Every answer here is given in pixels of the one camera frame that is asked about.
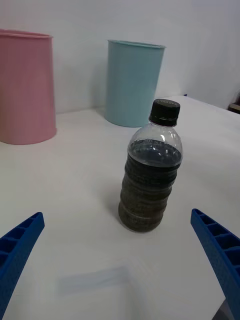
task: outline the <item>ridged bottle body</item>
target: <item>ridged bottle body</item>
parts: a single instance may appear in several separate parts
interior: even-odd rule
[[[128,228],[147,232],[156,228],[163,218],[183,150],[173,128],[161,128],[151,123],[139,131],[128,146],[118,212]],[[161,131],[165,131],[165,135],[156,139],[156,132]]]

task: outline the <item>dark liquid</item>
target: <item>dark liquid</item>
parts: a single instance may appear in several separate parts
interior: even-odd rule
[[[138,140],[128,154],[119,203],[121,221],[130,229],[147,232],[156,228],[164,215],[181,153],[157,140]]]

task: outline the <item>bottle cap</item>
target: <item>bottle cap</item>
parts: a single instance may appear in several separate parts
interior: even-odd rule
[[[177,124],[180,104],[167,99],[153,101],[149,121],[160,126],[174,127]]]

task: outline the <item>white tabletop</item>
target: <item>white tabletop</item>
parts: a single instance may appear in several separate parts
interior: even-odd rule
[[[136,128],[88,109],[59,114],[51,140],[0,143],[0,235],[35,212],[45,220],[4,320],[212,319],[224,295],[190,217],[198,208],[240,236],[240,116],[170,99],[181,104],[183,162],[149,233],[118,220]]]

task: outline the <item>white wall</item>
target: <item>white wall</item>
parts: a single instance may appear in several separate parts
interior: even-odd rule
[[[167,47],[157,97],[226,108],[240,90],[239,12],[239,0],[1,0],[0,28],[54,36],[57,112],[104,104],[107,39]]]

